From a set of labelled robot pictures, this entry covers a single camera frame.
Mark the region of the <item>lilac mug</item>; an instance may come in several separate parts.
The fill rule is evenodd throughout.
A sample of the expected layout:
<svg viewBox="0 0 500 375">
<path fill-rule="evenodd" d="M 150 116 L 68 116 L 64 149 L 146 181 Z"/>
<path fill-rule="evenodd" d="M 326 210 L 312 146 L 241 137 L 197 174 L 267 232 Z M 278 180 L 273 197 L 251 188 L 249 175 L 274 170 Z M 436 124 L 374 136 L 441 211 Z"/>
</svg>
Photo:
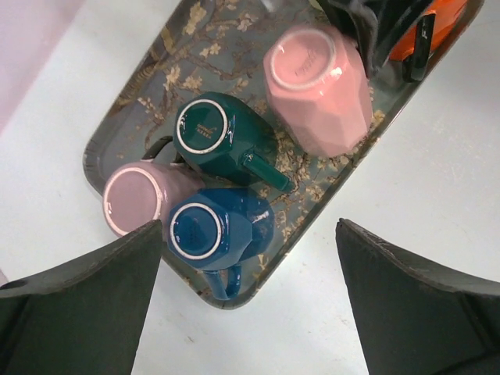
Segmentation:
<svg viewBox="0 0 500 375">
<path fill-rule="evenodd" d="M 160 220 L 166 238 L 171 209 L 205 187 L 200 175 L 180 155 L 173 162 L 155 161 L 172 141 L 171 136 L 161 137 L 140 160 L 121 166 L 106 181 L 102 208 L 116 235 L 122 237 Z"/>
</svg>

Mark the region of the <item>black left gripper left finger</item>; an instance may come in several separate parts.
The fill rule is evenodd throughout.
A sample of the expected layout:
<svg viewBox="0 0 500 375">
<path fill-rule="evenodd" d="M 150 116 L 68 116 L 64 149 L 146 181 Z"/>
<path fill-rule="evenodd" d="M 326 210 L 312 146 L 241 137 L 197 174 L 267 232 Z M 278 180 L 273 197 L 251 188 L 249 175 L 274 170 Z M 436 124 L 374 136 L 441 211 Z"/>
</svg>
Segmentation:
<svg viewBox="0 0 500 375">
<path fill-rule="evenodd" d="M 158 220 L 1 286 L 3 374 L 129 374 L 163 247 Z"/>
</svg>

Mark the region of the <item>blue faceted mug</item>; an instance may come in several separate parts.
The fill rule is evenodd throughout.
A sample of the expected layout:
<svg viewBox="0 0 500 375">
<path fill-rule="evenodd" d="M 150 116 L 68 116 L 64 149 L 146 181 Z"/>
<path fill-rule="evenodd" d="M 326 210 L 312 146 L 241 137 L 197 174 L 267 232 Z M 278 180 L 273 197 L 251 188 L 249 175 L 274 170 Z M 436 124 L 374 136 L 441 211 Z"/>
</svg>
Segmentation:
<svg viewBox="0 0 500 375">
<path fill-rule="evenodd" d="M 264 253 L 274 236 L 271 204 L 249 188 L 205 188 L 170 211 L 168 249 L 202 271 L 212 296 L 238 296 L 242 263 Z"/>
</svg>

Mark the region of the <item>pink faceted mug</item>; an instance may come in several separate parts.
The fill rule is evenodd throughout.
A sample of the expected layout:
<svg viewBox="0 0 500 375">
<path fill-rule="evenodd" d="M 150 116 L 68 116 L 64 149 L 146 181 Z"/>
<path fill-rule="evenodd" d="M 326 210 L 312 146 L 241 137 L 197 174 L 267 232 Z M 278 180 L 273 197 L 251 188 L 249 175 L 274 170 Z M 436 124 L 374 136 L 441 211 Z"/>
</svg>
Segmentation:
<svg viewBox="0 0 500 375">
<path fill-rule="evenodd" d="M 373 107 L 356 43 L 333 26 L 287 30 L 263 60 L 270 108 L 310 155 L 350 152 L 368 133 Z"/>
</svg>

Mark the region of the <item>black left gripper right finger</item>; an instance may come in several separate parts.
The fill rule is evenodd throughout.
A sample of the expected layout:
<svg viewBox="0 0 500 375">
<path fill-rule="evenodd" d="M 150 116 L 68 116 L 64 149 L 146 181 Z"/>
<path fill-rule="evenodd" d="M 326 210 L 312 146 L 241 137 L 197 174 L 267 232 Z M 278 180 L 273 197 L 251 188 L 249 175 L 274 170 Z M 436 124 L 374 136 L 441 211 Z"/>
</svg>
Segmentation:
<svg viewBox="0 0 500 375">
<path fill-rule="evenodd" d="M 336 226 L 371 374 L 497 374 L 499 284 L 400 248 L 351 220 Z"/>
</svg>

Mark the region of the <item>dark green faceted mug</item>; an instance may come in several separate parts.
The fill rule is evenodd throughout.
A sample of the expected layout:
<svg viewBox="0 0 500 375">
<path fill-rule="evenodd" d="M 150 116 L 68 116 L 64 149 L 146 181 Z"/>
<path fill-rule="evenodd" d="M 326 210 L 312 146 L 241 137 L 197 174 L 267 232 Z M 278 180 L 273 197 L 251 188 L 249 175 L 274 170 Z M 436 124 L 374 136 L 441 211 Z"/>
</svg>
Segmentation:
<svg viewBox="0 0 500 375">
<path fill-rule="evenodd" d="M 173 143 L 197 171 L 241 186 L 263 181 L 286 193 L 294 188 L 276 167 L 273 128 L 234 96 L 211 91 L 181 105 Z"/>
</svg>

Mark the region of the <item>floral patterned serving tray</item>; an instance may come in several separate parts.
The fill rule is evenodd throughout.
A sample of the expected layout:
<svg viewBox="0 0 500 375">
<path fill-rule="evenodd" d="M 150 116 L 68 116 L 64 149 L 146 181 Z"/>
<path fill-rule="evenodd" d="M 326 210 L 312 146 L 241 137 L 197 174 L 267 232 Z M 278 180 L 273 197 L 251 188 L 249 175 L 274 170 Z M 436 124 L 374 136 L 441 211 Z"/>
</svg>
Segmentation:
<svg viewBox="0 0 500 375">
<path fill-rule="evenodd" d="M 258 1 L 180 2 L 84 150 L 84 175 L 101 194 L 114 170 L 140 159 L 154 141 L 172 134 L 181 104 L 207 91 L 239 98 L 273 126 L 277 167 L 295 189 L 285 194 L 263 182 L 253 184 L 273 208 L 275 230 L 268 250 L 243 263 L 238 296 L 215 299 L 199 271 L 168 250 L 162 253 L 171 269 L 218 309 L 239 308 L 257 294 L 419 88 L 402 79 L 400 62 L 387 62 L 370 80 L 373 121 L 368 136 L 332 159 L 305 154 L 267 104 L 263 56 L 289 27 L 325 21 L 307 1 L 289 1 L 275 13 Z"/>
</svg>

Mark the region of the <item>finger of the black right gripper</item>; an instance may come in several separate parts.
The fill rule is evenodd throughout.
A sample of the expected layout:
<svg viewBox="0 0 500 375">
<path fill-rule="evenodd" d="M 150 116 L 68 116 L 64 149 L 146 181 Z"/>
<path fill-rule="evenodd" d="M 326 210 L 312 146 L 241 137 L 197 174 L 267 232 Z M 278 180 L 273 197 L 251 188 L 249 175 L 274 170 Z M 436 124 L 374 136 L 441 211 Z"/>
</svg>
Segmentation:
<svg viewBox="0 0 500 375">
<path fill-rule="evenodd" d="M 378 74 L 394 47 L 430 7 L 429 0 L 319 0 L 330 24 L 357 42 L 365 73 Z"/>
</svg>

